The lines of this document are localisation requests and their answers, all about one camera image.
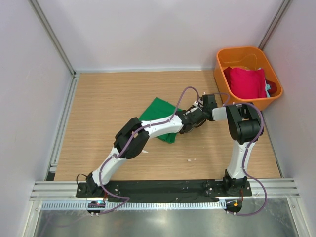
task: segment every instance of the orange basket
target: orange basket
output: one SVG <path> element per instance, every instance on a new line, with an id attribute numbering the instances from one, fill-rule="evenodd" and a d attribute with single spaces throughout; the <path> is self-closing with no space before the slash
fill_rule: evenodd
<path id="1" fill-rule="evenodd" d="M 239 67 L 246 70 L 258 70 L 262 68 L 265 73 L 265 78 L 276 84 L 276 93 L 270 94 L 271 97 L 269 98 L 257 99 L 241 99 L 235 96 L 229 88 L 223 72 L 227 67 Z M 264 53 L 255 47 L 224 48 L 220 50 L 217 53 L 214 77 L 219 91 L 231 95 L 228 104 L 232 104 L 233 102 L 253 102 L 253 104 L 262 111 L 283 93 L 283 88 Z M 223 101 L 226 101 L 227 95 L 221 95 L 221 97 Z"/>

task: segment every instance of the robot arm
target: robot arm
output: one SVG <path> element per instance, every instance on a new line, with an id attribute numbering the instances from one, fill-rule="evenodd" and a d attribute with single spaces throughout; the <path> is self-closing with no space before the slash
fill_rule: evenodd
<path id="1" fill-rule="evenodd" d="M 240 187 L 243 187 L 247 180 L 242 169 L 242 160 L 246 146 L 258 134 L 260 129 L 259 116 L 254 109 L 247 106 L 230 105 L 218 108 L 213 94 L 203 95 L 201 100 L 202 103 L 194 103 L 187 111 L 177 111 L 174 116 L 153 121 L 140 121 L 138 118 L 132 118 L 115 136 L 114 146 L 105 159 L 105 161 L 109 160 L 101 171 L 102 184 L 107 184 L 116 170 L 128 159 L 139 155 L 148 140 L 168 133 L 179 132 L 183 134 L 190 132 L 194 127 L 201 126 L 206 120 L 227 120 L 231 137 L 234 140 L 234 148 L 231 163 L 225 171 L 223 181 L 225 189 L 230 191 L 231 194 L 234 191 L 239 191 Z M 121 156 L 116 158 L 125 147 L 132 133 L 137 129 L 140 129 L 137 136 L 131 140 Z M 248 148 L 244 164 L 245 169 L 247 169 L 250 153 L 254 145 L 255 143 Z M 101 168 L 102 165 L 86 178 L 87 185 L 92 193 L 101 185 L 99 179 Z"/>

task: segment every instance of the metal floor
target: metal floor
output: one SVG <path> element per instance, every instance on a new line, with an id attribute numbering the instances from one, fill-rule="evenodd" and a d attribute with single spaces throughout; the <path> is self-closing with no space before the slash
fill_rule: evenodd
<path id="1" fill-rule="evenodd" d="M 263 199 L 245 199 L 242 213 L 260 208 Z M 66 228 L 57 225 L 68 225 Z M 86 211 L 40 212 L 36 237 L 298 237 L 286 198 L 269 199 L 251 217 L 237 217 L 221 209 L 116 211 L 90 217 Z"/>

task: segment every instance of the green cloth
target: green cloth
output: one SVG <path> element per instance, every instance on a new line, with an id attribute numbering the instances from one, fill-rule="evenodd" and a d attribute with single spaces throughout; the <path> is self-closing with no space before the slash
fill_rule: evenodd
<path id="1" fill-rule="evenodd" d="M 172 115 L 176 107 L 156 97 L 150 106 L 139 117 L 140 121 L 161 119 Z M 157 138 L 169 144 L 174 143 L 177 133 L 168 133 Z"/>

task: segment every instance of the black mounting plate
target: black mounting plate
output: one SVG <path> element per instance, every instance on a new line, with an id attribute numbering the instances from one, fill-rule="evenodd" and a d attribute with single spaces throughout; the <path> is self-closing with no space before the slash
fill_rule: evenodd
<path id="1" fill-rule="evenodd" d="M 113 194 L 130 197 L 133 203 L 173 203 L 173 202 L 217 202 L 218 197 L 228 197 L 222 180 L 142 180 L 110 181 L 105 188 Z M 243 189 L 243 196 L 251 196 L 249 182 Z M 104 191 L 98 187 L 91 194 L 86 183 L 79 183 L 77 198 L 103 198 Z M 111 202 L 120 199 L 108 196 Z"/>

